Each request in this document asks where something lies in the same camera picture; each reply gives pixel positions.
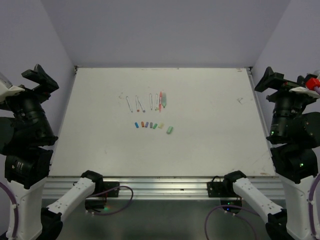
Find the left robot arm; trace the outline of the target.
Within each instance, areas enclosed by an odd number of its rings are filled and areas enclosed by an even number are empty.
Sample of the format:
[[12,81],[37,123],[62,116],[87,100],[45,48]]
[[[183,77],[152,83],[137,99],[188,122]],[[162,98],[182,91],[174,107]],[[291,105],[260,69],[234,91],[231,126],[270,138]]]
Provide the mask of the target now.
[[59,88],[37,64],[22,77],[36,83],[29,89],[0,78],[0,108],[12,117],[0,119],[0,153],[5,156],[1,188],[10,198],[10,220],[3,240],[55,240],[67,216],[88,196],[103,193],[103,176],[84,172],[77,183],[55,203],[42,205],[53,151],[58,137],[53,133],[42,103]]

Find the green highlighter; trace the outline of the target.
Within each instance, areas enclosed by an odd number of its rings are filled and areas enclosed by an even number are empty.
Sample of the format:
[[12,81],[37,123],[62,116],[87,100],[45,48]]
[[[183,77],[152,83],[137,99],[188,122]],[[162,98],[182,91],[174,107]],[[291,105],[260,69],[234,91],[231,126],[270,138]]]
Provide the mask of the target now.
[[163,108],[165,108],[167,105],[167,95],[165,92],[163,92],[161,96],[161,105],[163,106]]

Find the pink capped pen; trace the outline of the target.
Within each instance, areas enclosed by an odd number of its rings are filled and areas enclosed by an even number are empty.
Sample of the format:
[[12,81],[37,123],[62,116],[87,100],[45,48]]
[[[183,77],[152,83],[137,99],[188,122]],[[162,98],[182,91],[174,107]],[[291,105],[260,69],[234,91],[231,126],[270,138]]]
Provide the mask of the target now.
[[159,93],[159,96],[161,97],[161,101],[160,101],[161,102],[161,106],[160,106],[159,112],[161,112],[161,109],[162,109],[162,92]]

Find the blue capped white pen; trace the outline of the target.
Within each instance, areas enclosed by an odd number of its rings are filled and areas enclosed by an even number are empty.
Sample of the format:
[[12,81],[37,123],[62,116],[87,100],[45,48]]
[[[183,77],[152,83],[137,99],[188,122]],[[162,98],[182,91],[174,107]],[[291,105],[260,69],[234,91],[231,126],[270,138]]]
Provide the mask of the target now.
[[133,108],[132,108],[129,96],[126,96],[126,101],[127,101],[130,112],[133,113]]

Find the green capped white pen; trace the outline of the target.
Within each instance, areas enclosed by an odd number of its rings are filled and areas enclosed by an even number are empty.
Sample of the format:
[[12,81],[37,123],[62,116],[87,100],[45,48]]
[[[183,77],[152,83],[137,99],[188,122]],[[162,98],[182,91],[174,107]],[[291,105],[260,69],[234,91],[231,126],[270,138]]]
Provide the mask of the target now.
[[154,109],[155,109],[156,111],[158,110],[158,107],[157,107],[157,106],[158,106],[158,104],[157,104],[157,103],[158,103],[158,97],[159,97],[159,95],[156,93],[156,94],[155,94],[155,104],[154,104]]

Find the green highlighter cap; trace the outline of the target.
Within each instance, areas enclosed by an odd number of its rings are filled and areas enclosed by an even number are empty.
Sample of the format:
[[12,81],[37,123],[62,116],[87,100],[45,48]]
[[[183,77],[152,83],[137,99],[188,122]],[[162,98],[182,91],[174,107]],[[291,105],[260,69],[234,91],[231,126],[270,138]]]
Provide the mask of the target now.
[[169,126],[168,129],[167,129],[167,131],[166,131],[166,133],[167,133],[167,134],[171,134],[172,131],[173,131],[173,127],[172,127],[172,126]]

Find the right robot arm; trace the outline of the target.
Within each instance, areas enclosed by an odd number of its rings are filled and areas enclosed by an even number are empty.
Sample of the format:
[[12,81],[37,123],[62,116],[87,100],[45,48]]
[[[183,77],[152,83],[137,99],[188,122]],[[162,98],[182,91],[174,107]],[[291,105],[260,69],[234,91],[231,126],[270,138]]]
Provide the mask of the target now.
[[315,190],[320,182],[315,148],[320,145],[320,114],[305,112],[320,97],[319,72],[296,81],[267,67],[256,92],[273,89],[267,100],[274,103],[267,140],[271,159],[284,190],[285,207],[267,198],[241,171],[223,178],[223,192],[239,196],[262,218],[273,240],[317,240],[320,220]]

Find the purple capped white pen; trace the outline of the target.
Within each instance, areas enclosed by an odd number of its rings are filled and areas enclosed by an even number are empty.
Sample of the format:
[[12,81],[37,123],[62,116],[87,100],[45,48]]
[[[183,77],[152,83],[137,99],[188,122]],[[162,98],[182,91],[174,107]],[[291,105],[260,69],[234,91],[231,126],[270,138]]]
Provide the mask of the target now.
[[144,108],[144,106],[143,106],[140,98],[139,98],[138,96],[136,96],[136,99],[137,99],[137,102],[138,102],[138,104],[139,104],[139,106],[140,106],[140,108],[141,108],[141,111],[142,111],[143,113],[145,113],[146,110],[145,110],[145,108]]

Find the orange capped white pen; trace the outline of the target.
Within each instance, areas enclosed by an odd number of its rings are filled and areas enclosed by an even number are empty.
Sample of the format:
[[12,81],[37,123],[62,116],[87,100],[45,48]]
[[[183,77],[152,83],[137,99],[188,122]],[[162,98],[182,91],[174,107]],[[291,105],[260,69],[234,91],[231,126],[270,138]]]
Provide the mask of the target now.
[[138,100],[138,96],[135,96],[135,105],[136,105],[136,111],[140,112],[140,108],[139,108],[139,100]]

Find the grey capped white pen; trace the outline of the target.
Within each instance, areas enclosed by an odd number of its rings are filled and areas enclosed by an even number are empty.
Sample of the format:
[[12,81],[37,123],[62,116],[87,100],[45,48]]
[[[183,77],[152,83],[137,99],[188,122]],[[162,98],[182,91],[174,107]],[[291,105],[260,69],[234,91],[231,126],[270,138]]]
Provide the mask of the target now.
[[152,111],[154,109],[154,100],[153,100],[153,94],[149,94],[149,105],[150,105],[150,110]]

